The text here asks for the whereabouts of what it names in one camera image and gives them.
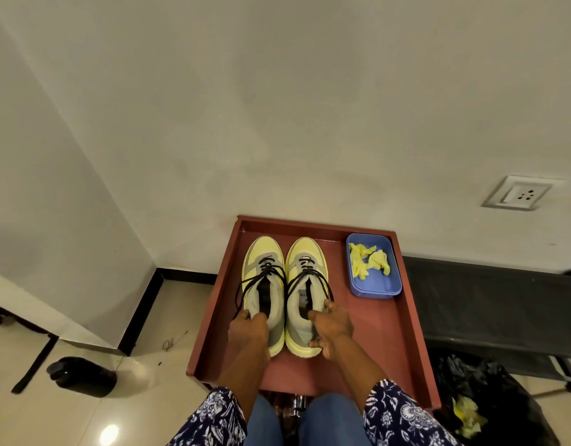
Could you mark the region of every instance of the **black plastic bag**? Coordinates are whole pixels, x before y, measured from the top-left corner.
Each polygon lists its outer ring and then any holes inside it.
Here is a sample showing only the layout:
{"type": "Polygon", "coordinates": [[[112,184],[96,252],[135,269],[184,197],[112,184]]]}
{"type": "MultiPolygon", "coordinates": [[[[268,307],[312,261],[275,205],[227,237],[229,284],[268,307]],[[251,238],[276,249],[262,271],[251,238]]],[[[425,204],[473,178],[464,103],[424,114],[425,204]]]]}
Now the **black plastic bag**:
{"type": "Polygon", "coordinates": [[[434,416],[464,445],[559,446],[535,399],[503,366],[463,352],[428,349],[442,409],[434,416]],[[471,439],[456,434],[463,425],[453,399],[471,398],[488,422],[471,439]]]}

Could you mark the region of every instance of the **white switch plate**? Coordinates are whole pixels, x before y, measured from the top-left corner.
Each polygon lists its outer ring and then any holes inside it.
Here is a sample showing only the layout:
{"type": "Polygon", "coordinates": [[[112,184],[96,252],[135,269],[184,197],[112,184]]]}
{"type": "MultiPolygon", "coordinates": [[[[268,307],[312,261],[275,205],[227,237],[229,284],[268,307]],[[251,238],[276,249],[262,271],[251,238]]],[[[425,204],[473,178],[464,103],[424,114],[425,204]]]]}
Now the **white switch plate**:
{"type": "Polygon", "coordinates": [[[551,188],[562,183],[564,180],[508,175],[482,206],[533,211],[539,207],[537,205],[539,199],[551,188]]]}

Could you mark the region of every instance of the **shoelace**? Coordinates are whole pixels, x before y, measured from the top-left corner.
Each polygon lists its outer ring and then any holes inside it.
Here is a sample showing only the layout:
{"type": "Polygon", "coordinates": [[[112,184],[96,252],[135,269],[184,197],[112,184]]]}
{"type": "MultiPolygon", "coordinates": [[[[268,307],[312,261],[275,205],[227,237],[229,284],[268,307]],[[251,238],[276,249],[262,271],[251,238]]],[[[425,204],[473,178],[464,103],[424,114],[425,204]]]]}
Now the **shoelace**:
{"type": "Polygon", "coordinates": [[[322,286],[323,291],[325,292],[325,296],[327,296],[328,299],[330,299],[332,302],[333,300],[333,291],[331,290],[331,287],[329,286],[329,282],[326,281],[326,278],[324,275],[322,275],[319,271],[317,271],[314,268],[314,260],[311,257],[302,257],[300,258],[300,264],[302,267],[302,272],[300,272],[298,275],[296,275],[294,278],[292,278],[291,282],[289,282],[285,288],[285,306],[287,307],[287,301],[289,299],[289,296],[294,292],[294,289],[296,288],[296,286],[298,285],[298,283],[306,276],[311,276],[314,275],[315,277],[318,278],[319,282],[320,282],[320,286],[322,286]]]}
{"type": "Polygon", "coordinates": [[[240,310],[242,309],[242,305],[244,304],[244,297],[246,296],[246,293],[257,282],[261,281],[266,276],[276,275],[283,282],[283,287],[284,288],[287,287],[287,282],[285,281],[285,271],[283,270],[283,268],[280,265],[275,264],[275,260],[273,258],[271,258],[271,257],[262,258],[259,261],[259,263],[260,263],[260,269],[261,269],[260,273],[255,275],[254,277],[247,278],[246,280],[242,280],[240,282],[240,284],[238,285],[238,289],[236,290],[236,298],[234,300],[234,302],[236,304],[236,313],[235,313],[234,317],[232,318],[232,320],[236,319],[236,316],[238,315],[238,313],[240,313],[240,310]],[[242,291],[242,299],[240,299],[240,302],[238,303],[238,294],[240,293],[240,288],[242,287],[242,284],[244,284],[246,282],[248,282],[248,284],[244,287],[244,291],[242,291]]]}

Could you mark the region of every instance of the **sneaker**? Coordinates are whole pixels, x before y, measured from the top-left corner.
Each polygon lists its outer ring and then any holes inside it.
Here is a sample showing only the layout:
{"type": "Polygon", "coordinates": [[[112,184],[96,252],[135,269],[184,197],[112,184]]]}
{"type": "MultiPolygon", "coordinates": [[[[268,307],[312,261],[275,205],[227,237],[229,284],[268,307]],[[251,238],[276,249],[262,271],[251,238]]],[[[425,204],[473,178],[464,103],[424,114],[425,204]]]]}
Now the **sneaker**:
{"type": "Polygon", "coordinates": [[[269,326],[269,353],[277,355],[283,348],[285,336],[285,271],[283,270],[283,253],[277,241],[270,236],[257,238],[244,258],[242,265],[242,299],[237,311],[244,308],[252,318],[259,312],[267,316],[269,326]]]}
{"type": "Polygon", "coordinates": [[[312,339],[318,337],[312,322],[308,320],[308,312],[326,311],[325,300],[333,300],[325,256],[314,239],[300,238],[289,249],[285,269],[285,344],[298,357],[315,357],[322,349],[308,346],[312,339]]]}

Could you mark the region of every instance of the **blue floral top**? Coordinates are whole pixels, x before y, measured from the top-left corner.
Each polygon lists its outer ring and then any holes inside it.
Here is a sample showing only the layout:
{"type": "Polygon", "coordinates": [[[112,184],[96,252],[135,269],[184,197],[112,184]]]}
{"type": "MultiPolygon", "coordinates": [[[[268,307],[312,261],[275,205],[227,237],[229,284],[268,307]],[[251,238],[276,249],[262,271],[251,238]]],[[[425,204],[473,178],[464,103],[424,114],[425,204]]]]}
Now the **blue floral top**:
{"type": "MultiPolygon", "coordinates": [[[[460,446],[415,400],[388,380],[377,383],[368,396],[364,430],[375,446],[460,446]]],[[[244,415],[233,393],[218,387],[168,446],[236,446],[244,443],[246,433],[244,415]]]]}

